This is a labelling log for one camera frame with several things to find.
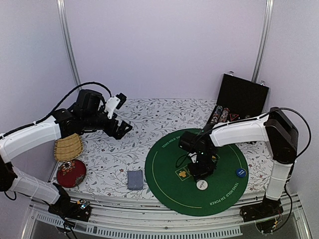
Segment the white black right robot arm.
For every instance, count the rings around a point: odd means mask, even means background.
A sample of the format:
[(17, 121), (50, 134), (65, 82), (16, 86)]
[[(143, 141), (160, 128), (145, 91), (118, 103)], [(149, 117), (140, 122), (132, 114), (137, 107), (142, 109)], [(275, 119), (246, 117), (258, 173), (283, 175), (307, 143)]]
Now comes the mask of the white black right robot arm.
[(298, 149), (298, 130), (284, 114), (286, 108), (273, 107), (260, 116), (231, 122), (207, 124), (199, 133), (186, 131), (178, 146), (186, 151), (191, 163), (188, 168), (195, 180), (205, 179), (216, 169), (213, 157), (219, 147), (253, 141), (267, 144), (273, 168), (262, 202), (240, 209), (245, 222), (282, 214), (281, 195), (286, 192)]

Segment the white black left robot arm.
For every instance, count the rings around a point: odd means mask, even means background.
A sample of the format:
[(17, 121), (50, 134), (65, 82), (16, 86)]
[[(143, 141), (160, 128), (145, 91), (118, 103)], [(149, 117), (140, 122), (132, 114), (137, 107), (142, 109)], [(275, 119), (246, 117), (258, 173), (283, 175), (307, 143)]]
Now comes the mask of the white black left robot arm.
[(14, 168), (11, 161), (22, 153), (50, 141), (64, 139), (73, 134), (83, 135), (102, 130), (109, 137), (121, 139), (132, 130), (125, 121), (119, 122), (115, 110), (127, 100), (123, 93), (103, 95), (94, 90), (81, 89), (69, 108), (55, 106), (37, 121), (20, 126), (0, 136), (0, 190), (11, 191), (42, 200), (49, 212), (61, 218), (89, 216), (91, 208), (85, 200), (72, 203), (64, 187), (47, 183)]

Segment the blue blind button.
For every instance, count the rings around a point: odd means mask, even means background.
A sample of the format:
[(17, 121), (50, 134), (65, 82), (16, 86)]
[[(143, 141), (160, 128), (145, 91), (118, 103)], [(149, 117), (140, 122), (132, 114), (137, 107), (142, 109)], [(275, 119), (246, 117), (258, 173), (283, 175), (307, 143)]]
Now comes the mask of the blue blind button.
[(236, 175), (240, 178), (244, 178), (247, 176), (247, 171), (244, 168), (236, 169)]

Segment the white dealer button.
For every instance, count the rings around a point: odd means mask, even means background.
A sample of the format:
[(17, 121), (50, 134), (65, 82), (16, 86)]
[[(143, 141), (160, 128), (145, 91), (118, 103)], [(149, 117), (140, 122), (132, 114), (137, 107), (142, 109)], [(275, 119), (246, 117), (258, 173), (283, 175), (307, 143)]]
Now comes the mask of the white dealer button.
[(206, 190), (208, 188), (208, 183), (206, 180), (200, 179), (196, 182), (196, 187), (198, 190)]

